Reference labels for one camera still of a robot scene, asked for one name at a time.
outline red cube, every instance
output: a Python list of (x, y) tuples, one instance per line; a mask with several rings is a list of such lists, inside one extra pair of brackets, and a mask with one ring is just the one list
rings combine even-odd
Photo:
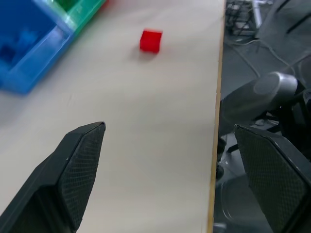
[(144, 30), (140, 39), (140, 50), (159, 53), (162, 34), (161, 31)]

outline table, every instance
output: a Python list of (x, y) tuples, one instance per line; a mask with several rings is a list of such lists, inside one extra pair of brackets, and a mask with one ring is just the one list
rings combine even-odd
[[(78, 232), (211, 232), (224, 1), (109, 4), (30, 95), (0, 93), (0, 211), (67, 132), (103, 120)], [(164, 32), (157, 56), (144, 28)]]

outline gray floor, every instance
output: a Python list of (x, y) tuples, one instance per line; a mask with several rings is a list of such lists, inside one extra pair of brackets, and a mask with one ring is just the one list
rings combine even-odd
[[(269, 6), (262, 8), (263, 16), (269, 10)], [(311, 53), (311, 18), (287, 35), (285, 32), (307, 12), (311, 10), (311, 1), (291, 0), (277, 15), (275, 15), (270, 27), (266, 30), (263, 40), (267, 42), (287, 63), (291, 64), (302, 56)], [(236, 40), (225, 33), (225, 40)], [(257, 49), (256, 43), (247, 46), (236, 47), (255, 66), (261, 76), (272, 72), (281, 71), (286, 65), (277, 60), (267, 49)], [(222, 99), (235, 89), (256, 79), (256, 75), (242, 58), (228, 45), (224, 44), (223, 69), (221, 83)], [(228, 147), (236, 144), (233, 134), (226, 137)], [(225, 181), (240, 177), (245, 173), (239, 151), (231, 154), (223, 154), (221, 164), (225, 170), (224, 176), (217, 181), (216, 187), (220, 187)], [(245, 232), (262, 232), (258, 229), (244, 228)], [(227, 227), (226, 233), (240, 233), (241, 228)]]

